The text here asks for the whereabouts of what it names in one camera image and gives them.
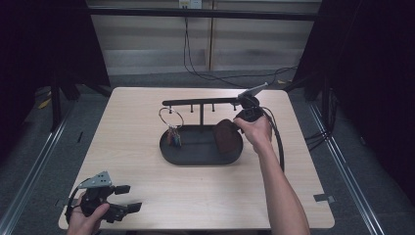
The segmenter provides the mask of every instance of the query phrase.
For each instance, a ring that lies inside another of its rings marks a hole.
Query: wire
[[[188,19],[185,18],[185,25],[186,25],[186,31],[185,31],[185,38],[184,38],[184,50],[183,50],[183,64],[184,64],[184,68],[186,69],[187,72],[189,72],[190,74],[196,75],[197,77],[204,79],[204,80],[211,80],[211,81],[222,81],[225,82],[227,84],[233,85],[233,86],[237,86],[240,88],[250,88],[247,86],[243,86],[240,84],[236,84],[230,81],[227,81],[226,79],[230,79],[230,78],[237,78],[237,77],[252,77],[252,76],[258,76],[258,77],[267,77],[267,76],[273,76],[272,80],[270,82],[267,82],[268,85],[272,85],[273,83],[275,83],[276,80],[276,76],[277,74],[281,74],[283,72],[286,71],[291,71],[291,70],[296,70],[298,66],[293,66],[293,67],[287,67],[287,68],[280,68],[278,70],[276,70],[273,73],[266,73],[266,74],[243,74],[243,75],[231,75],[231,76],[222,76],[222,77],[218,77],[215,75],[211,75],[211,74],[206,74],[206,73],[199,73],[195,70],[195,67],[193,66],[193,62],[192,62],[192,57],[191,57],[191,53],[190,53],[190,40],[189,40],[189,22]],[[186,65],[186,49],[187,49],[187,54],[189,57],[189,63],[191,66],[191,70],[187,67]]]
[[[269,123],[271,124],[272,129],[274,130],[274,135],[275,135],[275,138],[276,138],[276,140],[277,140],[277,145],[278,145],[278,154],[279,154],[279,156],[280,156],[280,167],[281,167],[281,169],[282,169],[282,170],[283,170],[283,172],[284,172],[284,170],[285,170],[285,160],[284,160],[284,149],[283,149],[283,142],[282,142],[282,140],[281,140],[281,135],[280,135],[280,132],[278,131],[278,128],[277,128],[277,122],[275,121],[275,116],[274,116],[274,114],[272,114],[272,112],[271,112],[268,108],[259,106],[259,105],[256,103],[256,101],[254,101],[253,99],[251,99],[251,97],[250,97],[250,96],[244,96],[244,98],[245,98],[246,100],[250,101],[250,102],[251,102],[251,104],[252,104],[254,107],[259,108],[259,109],[262,111],[262,113],[266,116],[266,118],[268,118],[268,121],[269,121]]]
[[[325,140],[327,140],[328,138],[330,138],[330,136],[332,135],[334,128],[335,128],[335,123],[336,123],[336,114],[337,114],[337,107],[339,105],[339,101],[337,100],[336,96],[334,95],[333,91],[330,91],[330,113],[329,113],[329,123],[327,126],[327,129],[323,132],[318,132],[315,133],[309,137],[304,138],[305,141],[307,140],[312,140],[315,138],[319,138],[318,140],[314,140],[312,142],[308,142],[307,145],[312,145],[314,143],[315,144],[313,147],[310,147],[308,149],[309,152],[311,152],[312,150],[314,150],[315,148],[317,148],[319,145],[321,145]]]

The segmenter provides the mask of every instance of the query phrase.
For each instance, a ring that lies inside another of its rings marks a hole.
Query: gray floor
[[[222,71],[219,75],[249,74],[257,71]],[[277,76],[277,80],[286,82],[292,78],[294,71]],[[166,86],[166,87],[208,87],[235,88],[221,81],[209,81],[197,78],[187,72],[143,75],[112,76],[113,88],[117,86]],[[250,76],[232,78],[228,81],[255,86],[272,77]],[[271,89],[285,85],[275,82]],[[61,138],[52,151],[50,159],[40,173],[29,200],[14,226],[13,234],[65,234],[58,227],[58,218],[62,209],[55,207],[59,199],[70,193],[83,158],[92,141],[99,120],[108,102],[94,91],[80,87],[81,97],[78,101],[68,102],[63,99],[63,110],[73,109],[69,115]],[[302,97],[302,90],[289,93],[299,120],[303,135],[311,136],[318,131],[311,114],[309,103]],[[38,97],[37,104],[43,97]],[[23,124],[22,137],[11,152],[8,160],[0,166],[0,216],[3,217],[8,206],[18,194],[25,177],[35,163],[43,144],[49,136],[51,125],[51,107],[43,110],[33,108]],[[334,136],[344,153],[352,173],[356,177],[369,205],[379,218],[385,234],[415,234],[415,209],[395,182],[383,171],[376,161],[376,156],[361,144],[358,132],[352,123],[339,111]],[[326,195],[333,196],[336,202],[331,209],[336,225],[328,230],[311,231],[312,234],[371,234],[355,204],[345,181],[326,144],[321,144],[311,152],[321,183]],[[123,231],[105,231],[103,234],[124,234]]]

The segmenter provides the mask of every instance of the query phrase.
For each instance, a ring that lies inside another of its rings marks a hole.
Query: black cable
[[[282,170],[283,170],[283,172],[284,172],[284,170],[285,170],[285,161],[284,161],[284,149],[283,149],[283,142],[282,142],[282,140],[281,140],[281,135],[280,135],[280,132],[278,131],[278,128],[277,128],[277,122],[275,121],[275,116],[274,116],[274,114],[272,114],[272,112],[271,112],[268,108],[259,106],[259,105],[256,103],[256,101],[254,101],[254,100],[252,100],[252,99],[251,99],[251,97],[249,97],[249,96],[245,96],[244,98],[246,98],[248,101],[250,101],[250,102],[251,102],[251,104],[252,104],[254,107],[259,108],[259,109],[262,111],[262,113],[266,116],[266,118],[268,119],[269,123],[271,124],[271,127],[272,127],[272,129],[274,130],[274,135],[275,135],[275,138],[276,138],[276,140],[277,140],[277,145],[278,145],[278,154],[279,154],[279,156],[280,156],[280,167],[281,167],[281,169],[282,169]]]
[[[317,148],[319,145],[321,145],[324,141],[326,141],[326,139],[322,139],[320,140],[320,142],[318,142],[316,145],[314,145],[313,147],[309,148],[308,151],[311,152],[313,151],[315,148]]]
[[[275,117],[268,108],[261,107],[261,109],[262,109],[262,112],[265,114],[265,116],[268,118],[269,122],[271,123],[272,128],[274,129],[274,134],[275,134],[275,138],[277,140],[277,145],[278,145],[278,154],[280,155],[280,167],[284,172],[284,170],[285,170],[285,160],[284,160],[283,142],[281,140],[281,135],[280,135],[280,132],[278,131],[277,124],[275,122]],[[269,116],[269,114],[267,114],[266,112],[263,111],[264,109],[267,110],[272,115],[272,120],[271,120],[271,117]]]
[[[259,76],[259,77],[267,77],[267,76],[273,76],[272,81],[268,82],[268,85],[272,85],[275,80],[276,80],[276,76],[277,74],[281,74],[283,72],[286,71],[290,71],[290,70],[296,70],[298,66],[293,66],[293,67],[287,67],[287,68],[280,68],[278,70],[276,70],[273,73],[266,73],[266,74],[256,74],[256,75],[231,75],[231,76],[222,76],[222,77],[218,77],[215,75],[210,75],[210,74],[206,74],[206,73],[199,73],[195,70],[195,67],[193,66],[193,62],[192,62],[192,57],[191,57],[191,53],[190,53],[190,40],[189,40],[189,31],[188,31],[188,19],[185,18],[185,25],[186,25],[186,31],[185,31],[185,43],[184,43],[184,50],[183,50],[183,64],[184,64],[184,68],[186,69],[187,72],[189,72],[190,74],[196,75],[201,79],[204,80],[211,80],[211,81],[216,81],[216,80],[220,80],[222,82],[225,82],[227,84],[233,85],[233,86],[237,86],[240,88],[250,88],[250,87],[246,87],[246,86],[242,86],[230,81],[226,81],[225,79],[229,79],[229,78],[237,78],[237,77],[252,77],[252,76]],[[187,49],[187,54],[189,57],[189,62],[190,62],[190,66],[192,68],[192,70],[189,70],[189,68],[187,68],[186,65],[186,49]]]

